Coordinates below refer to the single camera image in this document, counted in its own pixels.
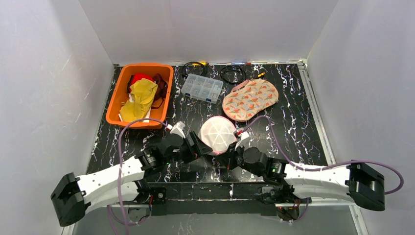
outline white mesh strainer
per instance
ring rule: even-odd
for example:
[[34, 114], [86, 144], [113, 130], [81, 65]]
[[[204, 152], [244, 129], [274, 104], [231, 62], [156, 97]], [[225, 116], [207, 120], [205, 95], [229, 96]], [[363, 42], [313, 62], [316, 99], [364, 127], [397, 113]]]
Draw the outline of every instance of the white mesh strainer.
[[213, 149], [210, 155], [219, 155], [228, 149], [228, 146], [236, 141], [233, 134], [236, 130], [235, 125], [228, 119], [221, 116], [209, 118], [199, 131], [199, 138], [207, 146]]

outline white wall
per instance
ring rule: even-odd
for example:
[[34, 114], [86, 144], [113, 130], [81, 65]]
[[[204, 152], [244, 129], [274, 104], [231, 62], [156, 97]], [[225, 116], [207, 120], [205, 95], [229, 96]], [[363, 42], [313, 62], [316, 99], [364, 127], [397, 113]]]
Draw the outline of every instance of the white wall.
[[80, 0], [114, 64], [306, 58], [337, 0]]
[[[370, 159], [406, 179], [386, 211], [362, 210], [373, 235], [415, 231], [415, 2], [340, 0], [309, 56], [309, 73], [338, 161]], [[385, 175], [387, 190], [398, 185]]]
[[0, 3], [0, 227], [57, 235], [50, 200], [86, 171], [112, 77], [78, 1]]

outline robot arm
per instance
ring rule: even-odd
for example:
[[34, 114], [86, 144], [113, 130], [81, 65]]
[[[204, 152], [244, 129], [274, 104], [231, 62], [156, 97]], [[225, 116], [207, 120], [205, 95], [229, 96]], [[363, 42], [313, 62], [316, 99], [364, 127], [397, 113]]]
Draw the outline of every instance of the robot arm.
[[[159, 173], [167, 164], [178, 160], [189, 163], [212, 151], [194, 132], [186, 137], [183, 126], [179, 122], [161, 142], [149, 145], [123, 162], [121, 192], [124, 200], [147, 198], [151, 192], [139, 181]], [[118, 174], [119, 165], [114, 165], [88, 175], [75, 177], [70, 173], [63, 176], [51, 195], [59, 224], [68, 226], [98, 207], [118, 202]]]
[[347, 200], [372, 210], [385, 210], [384, 176], [364, 163], [338, 166], [320, 171], [299, 170], [302, 168], [322, 169], [324, 166], [289, 164], [285, 159], [268, 158], [265, 153], [251, 147], [244, 150], [230, 146], [229, 169], [242, 169], [263, 177], [264, 181], [282, 186], [275, 195], [276, 202], [282, 198], [305, 199], [311, 197]]
[[[154, 195], [156, 192], [141, 180], [159, 173], [167, 164], [178, 160], [189, 163], [212, 151], [194, 132], [186, 136], [183, 127], [181, 122], [176, 124], [161, 142], [149, 145], [123, 162], [123, 200], [141, 202], [147, 199], [149, 193]], [[242, 133], [237, 136], [239, 141], [231, 144], [223, 155], [229, 158], [228, 169], [241, 167], [263, 177], [266, 183], [278, 186], [271, 203], [286, 202], [287, 198], [305, 202], [310, 197], [322, 197], [347, 200], [374, 211], [385, 209], [383, 175], [366, 164], [350, 164], [315, 172], [301, 171], [286, 160], [268, 158], [255, 147], [245, 150], [242, 145], [249, 135]], [[114, 165], [89, 175], [75, 177], [70, 173], [63, 176], [51, 195], [59, 224], [62, 227], [71, 225], [96, 208], [118, 202], [118, 174], [119, 165]]]

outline orange plastic tub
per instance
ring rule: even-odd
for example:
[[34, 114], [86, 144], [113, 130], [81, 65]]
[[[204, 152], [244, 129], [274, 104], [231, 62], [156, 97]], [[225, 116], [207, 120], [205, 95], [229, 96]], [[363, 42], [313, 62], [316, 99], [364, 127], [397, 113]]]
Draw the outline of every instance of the orange plastic tub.
[[[158, 109], [152, 109], [150, 112], [150, 117], [158, 119], [160, 121], [165, 121], [167, 115], [168, 103], [170, 100], [171, 87], [173, 85], [173, 68], [170, 65], [163, 65], [159, 63], [139, 63], [139, 64], [130, 64], [122, 68], [119, 75], [117, 84], [111, 97], [110, 105], [108, 106], [106, 120], [109, 124], [118, 125], [125, 127], [129, 122], [121, 121], [119, 119], [119, 110], [122, 107], [123, 102], [128, 100], [127, 94], [127, 85], [130, 81], [131, 75], [136, 73], [143, 73], [150, 77], [153, 77], [157, 73], [161, 75], [163, 80], [167, 83], [167, 95], [163, 104]], [[158, 107], [161, 99], [155, 101], [153, 106]], [[130, 128], [135, 129], [161, 129], [162, 125], [156, 121], [150, 122], [137, 122], [130, 126]]]

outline black marble tabletop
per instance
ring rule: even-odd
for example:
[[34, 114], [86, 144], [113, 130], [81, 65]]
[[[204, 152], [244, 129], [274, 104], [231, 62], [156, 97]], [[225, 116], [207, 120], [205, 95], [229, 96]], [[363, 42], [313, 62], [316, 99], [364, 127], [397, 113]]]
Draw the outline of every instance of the black marble tabletop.
[[[223, 66], [208, 66], [206, 77], [220, 79], [219, 71]], [[257, 147], [268, 157], [283, 158], [284, 151], [293, 161], [310, 165], [327, 165], [322, 143], [314, 123], [310, 105], [300, 78], [297, 64], [266, 64], [243, 65], [247, 77], [266, 72], [264, 79], [275, 85], [279, 93], [279, 101], [275, 105], [261, 111], [259, 115], [267, 115], [271, 118], [278, 142], [283, 149], [277, 149], [270, 132], [270, 126], [265, 119], [257, 121], [249, 130], [250, 140], [246, 147]], [[171, 90], [169, 108], [166, 121], [174, 124], [179, 121], [185, 123], [185, 131], [198, 133], [203, 122], [213, 116], [224, 116], [222, 111], [222, 99], [227, 95], [234, 84], [224, 83], [223, 91], [216, 104], [205, 101], [185, 98], [180, 89], [184, 79], [180, 74], [181, 66], [174, 66], [174, 84]], [[87, 173], [94, 173], [118, 164], [117, 142], [120, 127], [110, 125], [105, 120], [105, 114], [113, 94], [121, 68], [115, 69], [114, 79], [108, 94], [106, 108], [102, 116], [101, 124], [92, 150], [92, 157], [88, 165]], [[190, 66], [189, 73], [200, 74], [200, 66]], [[235, 125], [242, 127], [250, 123], [237, 122]], [[161, 130], [126, 131], [122, 138], [124, 160], [142, 151], [146, 145], [160, 141], [165, 135]], [[160, 174], [147, 178], [148, 182], [260, 182], [261, 177], [256, 177], [247, 171], [236, 168], [227, 170], [226, 163], [217, 157], [199, 158], [189, 164], [177, 162], [166, 166]]]

